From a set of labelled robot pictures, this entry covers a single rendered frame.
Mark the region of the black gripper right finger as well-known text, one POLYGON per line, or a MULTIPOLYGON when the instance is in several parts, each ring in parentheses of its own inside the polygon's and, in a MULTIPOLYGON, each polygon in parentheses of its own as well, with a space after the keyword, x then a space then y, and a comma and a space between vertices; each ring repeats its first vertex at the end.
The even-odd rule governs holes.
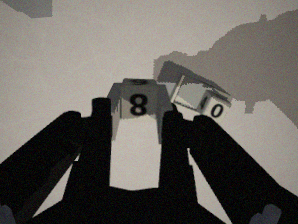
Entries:
POLYGON ((166 85, 157 85, 162 146, 155 224, 203 224, 187 148, 232 224, 298 224, 298 196, 280 186, 211 117, 183 119, 166 85))

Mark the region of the grey calendar cube with black digit 0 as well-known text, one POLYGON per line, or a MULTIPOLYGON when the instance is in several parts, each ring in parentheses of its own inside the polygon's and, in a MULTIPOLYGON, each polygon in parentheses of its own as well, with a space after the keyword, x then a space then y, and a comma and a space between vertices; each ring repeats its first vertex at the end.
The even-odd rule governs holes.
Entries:
POLYGON ((200 115, 213 118, 218 124, 222 124, 232 104, 223 96, 212 91, 205 90, 197 110, 200 115))

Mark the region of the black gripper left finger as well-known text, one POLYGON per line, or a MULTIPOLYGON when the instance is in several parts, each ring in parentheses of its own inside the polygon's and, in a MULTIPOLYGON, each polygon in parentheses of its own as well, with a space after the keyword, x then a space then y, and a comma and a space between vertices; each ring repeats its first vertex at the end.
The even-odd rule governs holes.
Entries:
POLYGON ((121 84, 92 99, 91 116, 62 113, 0 164, 0 224, 31 219, 71 165, 52 224, 103 224, 121 84))

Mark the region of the grey cube with number 8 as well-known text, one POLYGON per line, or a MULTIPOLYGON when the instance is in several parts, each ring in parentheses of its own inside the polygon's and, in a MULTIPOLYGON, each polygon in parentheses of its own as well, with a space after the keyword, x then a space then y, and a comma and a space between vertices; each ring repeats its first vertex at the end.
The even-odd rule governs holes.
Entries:
POLYGON ((155 122, 157 98, 155 79, 124 78, 120 86, 120 120, 155 122))

